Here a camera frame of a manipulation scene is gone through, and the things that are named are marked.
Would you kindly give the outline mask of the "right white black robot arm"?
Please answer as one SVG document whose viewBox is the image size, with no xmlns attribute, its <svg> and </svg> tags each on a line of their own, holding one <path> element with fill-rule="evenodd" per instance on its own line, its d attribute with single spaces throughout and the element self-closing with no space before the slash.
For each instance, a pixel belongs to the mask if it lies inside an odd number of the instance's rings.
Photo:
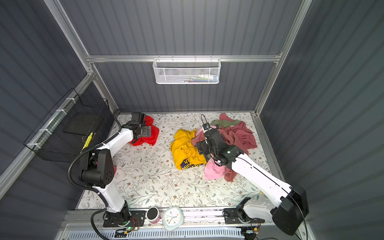
<svg viewBox="0 0 384 240">
<path fill-rule="evenodd" d="M 268 173 L 242 149 L 229 145 L 219 130 L 210 125 L 201 129 L 195 146 L 200 154 L 210 156 L 215 165 L 225 166 L 243 176 L 269 199 L 269 203 L 257 204 L 250 198 L 244 198 L 237 206 L 240 222 L 249 223 L 253 219 L 272 221 L 289 236 L 306 223 L 309 205 L 304 188 L 291 186 Z"/>
</svg>

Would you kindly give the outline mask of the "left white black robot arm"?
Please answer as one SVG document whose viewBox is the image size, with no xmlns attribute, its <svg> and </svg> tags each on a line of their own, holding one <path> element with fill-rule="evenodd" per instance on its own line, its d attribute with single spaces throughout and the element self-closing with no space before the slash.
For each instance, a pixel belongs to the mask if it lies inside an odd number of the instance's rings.
<svg viewBox="0 0 384 240">
<path fill-rule="evenodd" d="M 116 225 L 127 225 L 131 215 L 127 202 L 120 195 L 115 183 L 113 156 L 126 144 L 136 143 L 143 137 L 151 137 L 153 119 L 143 113 L 132 113 L 132 118 L 122 125 L 117 117 L 118 130 L 101 146 L 80 157 L 81 181 L 95 190 L 106 206 L 104 219 Z"/>
</svg>

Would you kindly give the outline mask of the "red cloth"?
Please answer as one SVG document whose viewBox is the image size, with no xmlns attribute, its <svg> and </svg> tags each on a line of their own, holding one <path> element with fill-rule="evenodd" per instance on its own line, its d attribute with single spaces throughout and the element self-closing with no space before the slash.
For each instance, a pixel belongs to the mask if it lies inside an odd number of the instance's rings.
<svg viewBox="0 0 384 240">
<path fill-rule="evenodd" d="M 160 130 L 154 126 L 154 119 L 149 116 L 144 117 L 144 135 L 130 141 L 132 146 L 141 146 L 144 143 L 154 146 L 157 142 Z"/>
</svg>

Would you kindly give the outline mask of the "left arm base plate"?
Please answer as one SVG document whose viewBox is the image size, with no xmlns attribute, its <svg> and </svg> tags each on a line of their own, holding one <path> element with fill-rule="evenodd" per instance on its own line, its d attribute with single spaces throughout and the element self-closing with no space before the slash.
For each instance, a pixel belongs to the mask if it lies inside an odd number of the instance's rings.
<svg viewBox="0 0 384 240">
<path fill-rule="evenodd" d="M 103 215 L 103 227 L 142 227 L 145 218 L 145 211 L 129 211 L 126 214 L 105 212 Z"/>
</svg>

